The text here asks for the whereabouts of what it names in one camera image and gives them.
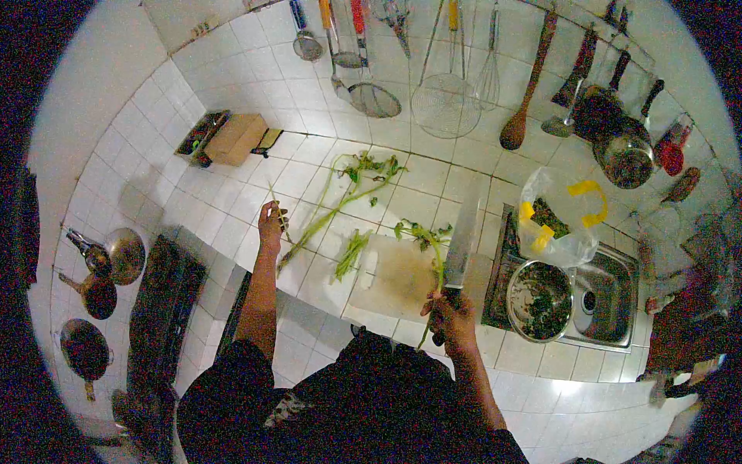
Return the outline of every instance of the cutting board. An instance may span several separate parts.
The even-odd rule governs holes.
[[[446,252],[447,249],[441,250],[442,259]],[[373,313],[426,323],[427,316],[421,317],[420,310],[438,283],[433,271],[435,256],[432,247],[421,252],[419,244],[412,240],[372,235],[361,256],[358,280],[348,303]],[[491,270],[491,259],[471,255],[464,293],[472,300],[479,318]]]

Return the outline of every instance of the cardboard box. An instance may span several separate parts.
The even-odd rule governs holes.
[[[203,150],[215,163],[240,166],[267,130],[259,114],[232,114]]]

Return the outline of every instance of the sink drain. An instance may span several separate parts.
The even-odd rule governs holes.
[[[590,290],[582,294],[582,311],[588,316],[595,311],[595,294]]]

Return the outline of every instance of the stainless steel sink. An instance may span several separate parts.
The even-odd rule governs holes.
[[[513,329],[505,306],[507,285],[513,271],[525,262],[519,254],[516,215],[511,206],[505,205],[482,315],[483,324],[505,330]],[[639,289],[637,260],[601,243],[592,261],[569,273],[574,314],[557,342],[630,353]]]
[[[573,318],[562,342],[614,351],[631,350],[639,266],[605,244],[574,271]]]

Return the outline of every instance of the plastic bag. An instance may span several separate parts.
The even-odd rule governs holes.
[[[549,209],[569,227],[569,233],[554,238],[554,230],[540,226],[531,217],[533,204],[542,198]],[[594,180],[577,181],[553,168],[538,168],[520,194],[518,237],[521,255],[562,268],[587,263],[600,242],[594,226],[608,216],[605,194]]]

